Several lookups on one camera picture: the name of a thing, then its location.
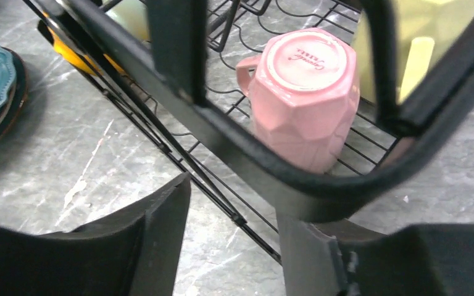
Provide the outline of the light green ceramic bowl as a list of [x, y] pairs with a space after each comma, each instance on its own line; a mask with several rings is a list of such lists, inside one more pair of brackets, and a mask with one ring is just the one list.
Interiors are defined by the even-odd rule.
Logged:
[[151, 41], [146, 5], [139, 0], [123, 0], [106, 14], [141, 41]]

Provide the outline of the pale yellow mug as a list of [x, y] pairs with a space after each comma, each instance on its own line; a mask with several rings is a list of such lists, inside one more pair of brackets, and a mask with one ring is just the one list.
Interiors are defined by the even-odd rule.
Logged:
[[474, 18], [474, 0], [394, 1], [397, 103], [403, 103]]

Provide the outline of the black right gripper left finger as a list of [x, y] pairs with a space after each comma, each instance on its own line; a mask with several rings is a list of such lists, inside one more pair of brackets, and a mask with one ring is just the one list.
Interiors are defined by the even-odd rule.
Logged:
[[172, 295], [190, 198], [182, 173], [69, 232], [0, 227], [0, 295]]

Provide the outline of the black wire dish rack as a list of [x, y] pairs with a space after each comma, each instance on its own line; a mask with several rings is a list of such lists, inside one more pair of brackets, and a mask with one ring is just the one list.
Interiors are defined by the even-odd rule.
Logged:
[[29, 1], [84, 63], [158, 121], [122, 79], [128, 75], [276, 211], [306, 222], [353, 215], [418, 173], [474, 106], [474, 18], [435, 67], [399, 103], [396, 16], [391, 1], [364, 1], [370, 25], [375, 123], [412, 138], [400, 156], [366, 175], [330, 176], [359, 106], [357, 54], [325, 31], [282, 34], [235, 68], [251, 101], [246, 131], [206, 96], [207, 2], [144, 1], [151, 45], [107, 15], [116, 5]]

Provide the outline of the pink mug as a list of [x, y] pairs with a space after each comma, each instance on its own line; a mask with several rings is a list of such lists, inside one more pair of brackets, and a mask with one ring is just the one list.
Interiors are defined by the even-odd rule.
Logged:
[[235, 71], [258, 140], [313, 173], [336, 163], [360, 101], [357, 56], [348, 44], [320, 28], [296, 30], [270, 39]]

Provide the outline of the yellow ribbed bowl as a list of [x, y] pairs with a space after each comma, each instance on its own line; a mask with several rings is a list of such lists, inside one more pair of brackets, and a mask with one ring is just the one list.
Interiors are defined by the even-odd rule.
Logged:
[[45, 35], [53, 50], [62, 56], [68, 63], [87, 74], [96, 76], [102, 74], [102, 70], [87, 56], [78, 55], [70, 47], [68, 47], [59, 36], [46, 24], [40, 22], [38, 29]]

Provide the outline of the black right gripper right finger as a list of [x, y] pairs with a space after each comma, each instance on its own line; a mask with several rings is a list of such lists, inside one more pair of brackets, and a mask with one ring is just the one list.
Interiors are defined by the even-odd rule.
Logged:
[[474, 295], [474, 224], [277, 222], [288, 295]]

